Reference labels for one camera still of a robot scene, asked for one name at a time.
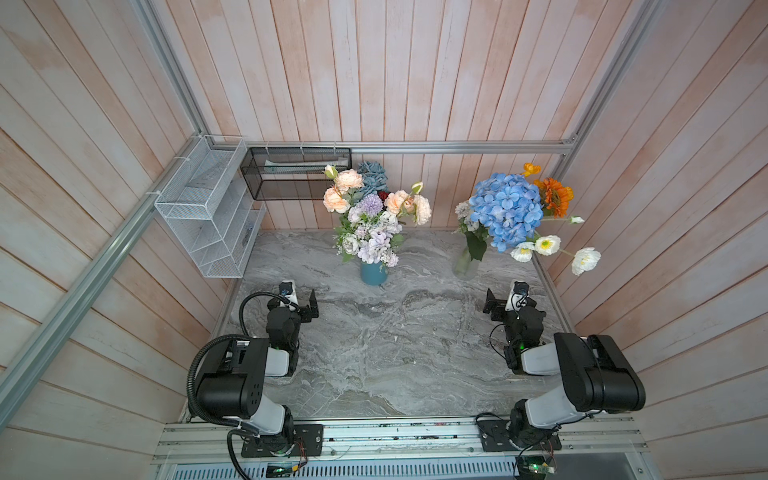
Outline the clear glass vase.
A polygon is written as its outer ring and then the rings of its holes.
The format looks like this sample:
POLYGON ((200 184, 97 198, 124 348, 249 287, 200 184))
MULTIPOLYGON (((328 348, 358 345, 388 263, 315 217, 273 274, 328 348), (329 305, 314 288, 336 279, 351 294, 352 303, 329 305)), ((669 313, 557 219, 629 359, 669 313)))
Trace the clear glass vase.
POLYGON ((453 266, 453 274, 460 280, 473 279, 479 270, 481 262, 472 257, 468 248, 464 248, 453 266))

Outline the teal ceramic vase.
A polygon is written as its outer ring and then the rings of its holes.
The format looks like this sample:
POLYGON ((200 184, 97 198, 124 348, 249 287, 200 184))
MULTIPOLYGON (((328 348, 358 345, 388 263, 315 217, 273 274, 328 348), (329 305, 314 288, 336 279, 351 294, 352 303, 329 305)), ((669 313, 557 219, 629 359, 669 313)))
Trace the teal ceramic vase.
POLYGON ((380 286, 386 282, 388 278, 387 266, 382 262, 377 263, 365 263, 361 265, 360 276, 361 280, 370 286, 380 286))

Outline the pink purple mixed bouquet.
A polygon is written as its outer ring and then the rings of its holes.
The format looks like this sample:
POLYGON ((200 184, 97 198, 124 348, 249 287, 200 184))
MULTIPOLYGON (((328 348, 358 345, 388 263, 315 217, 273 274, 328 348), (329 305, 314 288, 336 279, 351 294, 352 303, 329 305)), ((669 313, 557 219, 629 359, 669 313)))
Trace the pink purple mixed bouquet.
POLYGON ((479 223, 471 220, 473 209, 468 201, 460 202, 455 207, 455 213, 458 221, 458 230, 461 233, 475 232, 479 228, 479 223))

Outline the blue hydrangea flower stem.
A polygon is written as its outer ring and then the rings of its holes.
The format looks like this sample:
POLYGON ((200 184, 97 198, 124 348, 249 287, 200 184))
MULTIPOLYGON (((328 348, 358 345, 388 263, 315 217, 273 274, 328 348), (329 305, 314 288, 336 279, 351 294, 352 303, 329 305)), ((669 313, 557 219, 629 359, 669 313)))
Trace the blue hydrangea flower stem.
POLYGON ((492 174, 476 184, 468 202, 471 220, 479 228, 464 236, 470 254, 479 261, 489 246, 510 253, 532 239, 544 217, 538 188, 519 174, 492 174))

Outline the cream rose greenery bunch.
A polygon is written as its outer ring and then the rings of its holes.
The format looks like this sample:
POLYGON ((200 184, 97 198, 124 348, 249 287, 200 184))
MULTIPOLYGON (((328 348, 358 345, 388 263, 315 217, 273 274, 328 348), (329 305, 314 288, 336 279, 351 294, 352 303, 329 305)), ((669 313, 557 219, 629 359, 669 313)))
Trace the cream rose greenery bunch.
POLYGON ((344 261, 354 258, 386 271, 398 265, 403 225, 378 194, 370 194, 341 215, 336 231, 336 249, 344 261))

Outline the white ranunculus flower stem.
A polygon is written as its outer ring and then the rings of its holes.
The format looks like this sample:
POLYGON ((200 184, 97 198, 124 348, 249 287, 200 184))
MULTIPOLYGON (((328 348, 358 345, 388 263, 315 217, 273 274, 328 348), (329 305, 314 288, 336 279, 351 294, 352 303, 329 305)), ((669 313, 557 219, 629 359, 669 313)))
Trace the white ranunculus flower stem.
POLYGON ((562 240, 557 235, 539 235, 537 232, 530 240, 518 244, 510 256, 521 263, 530 262, 535 254, 553 256, 565 254, 571 258, 571 271, 575 276, 594 270, 602 258, 601 253, 594 247, 585 247, 575 253, 561 248, 562 240))

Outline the orange gerbera flower stem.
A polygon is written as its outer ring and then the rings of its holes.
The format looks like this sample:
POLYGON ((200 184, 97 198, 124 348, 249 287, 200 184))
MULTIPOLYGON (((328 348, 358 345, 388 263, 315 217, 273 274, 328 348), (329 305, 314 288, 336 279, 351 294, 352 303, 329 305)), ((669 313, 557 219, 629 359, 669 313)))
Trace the orange gerbera flower stem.
POLYGON ((535 180, 534 185, 539 190, 540 204, 544 215, 564 218, 570 202, 574 199, 573 190, 553 178, 535 180))

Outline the peach rose flower stem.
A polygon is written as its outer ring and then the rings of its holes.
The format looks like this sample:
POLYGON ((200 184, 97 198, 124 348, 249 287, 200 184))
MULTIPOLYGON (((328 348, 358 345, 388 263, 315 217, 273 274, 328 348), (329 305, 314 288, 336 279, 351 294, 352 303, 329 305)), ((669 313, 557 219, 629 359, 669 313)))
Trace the peach rose flower stem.
POLYGON ((417 182, 411 186, 409 192, 399 190, 389 193, 384 200, 386 211, 398 218, 409 216, 416 226, 428 224, 432 209, 429 200, 421 195, 423 187, 422 182, 417 182))

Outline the dusty blue flower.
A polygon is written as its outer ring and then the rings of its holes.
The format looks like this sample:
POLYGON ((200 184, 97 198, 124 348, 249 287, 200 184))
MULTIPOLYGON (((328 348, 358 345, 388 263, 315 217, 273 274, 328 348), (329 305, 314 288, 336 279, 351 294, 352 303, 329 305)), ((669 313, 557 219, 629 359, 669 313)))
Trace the dusty blue flower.
POLYGON ((363 197, 378 194, 379 192, 389 192, 388 177, 382 164, 373 161, 363 161, 359 165, 357 172, 363 179, 363 187, 360 189, 363 197))

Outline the yellow poppy flower stem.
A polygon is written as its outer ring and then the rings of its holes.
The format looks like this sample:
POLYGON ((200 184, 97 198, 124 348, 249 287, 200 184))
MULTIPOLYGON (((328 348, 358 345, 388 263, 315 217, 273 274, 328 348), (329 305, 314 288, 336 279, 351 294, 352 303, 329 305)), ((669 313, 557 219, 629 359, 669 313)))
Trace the yellow poppy flower stem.
POLYGON ((534 163, 525 163, 523 165, 523 171, 521 175, 525 178, 528 178, 532 175, 537 175, 541 172, 542 167, 539 165, 536 165, 534 163))

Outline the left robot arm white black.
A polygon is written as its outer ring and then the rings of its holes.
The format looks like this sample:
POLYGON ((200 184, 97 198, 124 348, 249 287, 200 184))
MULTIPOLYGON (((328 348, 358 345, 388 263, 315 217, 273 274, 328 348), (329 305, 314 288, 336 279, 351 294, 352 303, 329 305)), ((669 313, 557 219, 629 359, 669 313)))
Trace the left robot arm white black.
POLYGON ((286 456, 297 444, 290 409, 270 400, 265 380, 292 376, 297 368, 301 326, 320 316, 315 292, 298 304, 295 283, 283 281, 277 293, 256 291, 238 308, 240 334, 210 340, 195 355, 186 379, 190 415, 227 426, 249 448, 286 456), (265 338, 250 334, 245 308, 267 299, 265 338))

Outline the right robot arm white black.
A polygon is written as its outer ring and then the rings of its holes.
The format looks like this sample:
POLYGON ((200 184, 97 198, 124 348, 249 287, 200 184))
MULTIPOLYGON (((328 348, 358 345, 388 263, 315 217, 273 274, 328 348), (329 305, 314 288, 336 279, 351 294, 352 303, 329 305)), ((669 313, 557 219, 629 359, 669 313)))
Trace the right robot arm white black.
POLYGON ((512 408, 507 432, 519 450, 599 413, 644 407, 645 387, 612 337, 559 332, 550 343, 542 342, 546 313, 530 297, 527 283, 515 282, 505 299, 487 291, 483 312, 504 329, 506 344, 499 355, 507 368, 517 375, 560 378, 558 386, 512 408))

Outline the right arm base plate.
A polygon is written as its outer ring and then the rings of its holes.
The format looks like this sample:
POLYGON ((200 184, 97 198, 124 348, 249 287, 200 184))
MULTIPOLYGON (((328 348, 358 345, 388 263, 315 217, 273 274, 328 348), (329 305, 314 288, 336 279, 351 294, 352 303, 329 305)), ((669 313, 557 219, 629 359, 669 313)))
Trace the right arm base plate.
POLYGON ((496 417, 483 416, 475 421, 478 430, 481 447, 485 453, 503 452, 558 452, 563 444, 557 434, 552 434, 546 439, 542 433, 534 433, 530 442, 527 440, 514 440, 511 435, 510 422, 496 417))

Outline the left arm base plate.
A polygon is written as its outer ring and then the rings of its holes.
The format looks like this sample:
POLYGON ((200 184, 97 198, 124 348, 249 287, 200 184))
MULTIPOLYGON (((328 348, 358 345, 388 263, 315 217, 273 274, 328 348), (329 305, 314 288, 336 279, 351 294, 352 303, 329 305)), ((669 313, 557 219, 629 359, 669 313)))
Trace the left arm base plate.
POLYGON ((241 456, 248 459, 319 456, 322 452, 323 439, 322 424, 288 426, 276 435, 261 435, 256 439, 245 440, 241 448, 241 456))

